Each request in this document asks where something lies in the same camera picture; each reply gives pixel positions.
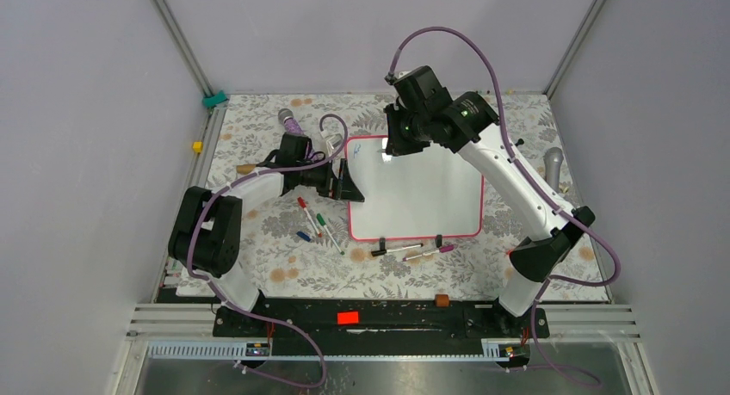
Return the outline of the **pink framed whiteboard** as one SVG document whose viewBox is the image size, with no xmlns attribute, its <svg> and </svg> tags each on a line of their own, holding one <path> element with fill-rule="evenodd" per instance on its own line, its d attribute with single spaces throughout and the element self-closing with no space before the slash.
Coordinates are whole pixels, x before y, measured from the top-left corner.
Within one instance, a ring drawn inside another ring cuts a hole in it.
<svg viewBox="0 0 730 395">
<path fill-rule="evenodd" d="M 364 200 L 349 204 L 356 241 L 476 236 L 484 215 L 484 177 L 438 145 L 393 157 L 384 135 L 347 140 L 351 179 Z"/>
</svg>

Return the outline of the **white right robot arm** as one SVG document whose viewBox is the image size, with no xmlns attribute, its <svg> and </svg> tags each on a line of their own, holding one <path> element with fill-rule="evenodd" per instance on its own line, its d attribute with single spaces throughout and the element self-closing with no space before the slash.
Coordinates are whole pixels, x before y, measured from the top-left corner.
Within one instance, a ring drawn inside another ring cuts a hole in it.
<svg viewBox="0 0 730 395">
<path fill-rule="evenodd" d="M 472 165 L 498 192 L 521 222 L 526 238 L 510 253 L 516 273 L 498 296 L 493 314 L 498 332 L 515 336 L 528 324 L 527 310 L 558 263 L 596 216 L 576 207 L 526 163 L 501 133 L 500 119 L 478 93 L 453 98 L 434 71 L 420 66 L 402 77 L 386 77 L 397 93 L 384 109 L 393 157 L 416 154 L 431 144 L 452 151 Z"/>
</svg>

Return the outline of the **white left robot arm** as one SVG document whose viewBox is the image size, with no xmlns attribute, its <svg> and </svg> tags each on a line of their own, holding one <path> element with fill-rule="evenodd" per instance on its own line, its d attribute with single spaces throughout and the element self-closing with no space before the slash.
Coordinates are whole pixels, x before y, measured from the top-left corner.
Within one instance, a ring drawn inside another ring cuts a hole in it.
<svg viewBox="0 0 730 395">
<path fill-rule="evenodd" d="M 211 286 L 226 307 L 236 310 L 233 322 L 245 335 L 262 332 L 268 315 L 256 305 L 259 289 L 238 266 L 244 215 L 299 186 L 314 188 L 318 195 L 336 201 L 365 200 L 346 159 L 334 167 L 330 158 L 314 160 L 311 148 L 310 138 L 285 133 L 278 149 L 221 195 L 197 186 L 183 195 L 168 254 L 192 277 Z"/>
</svg>

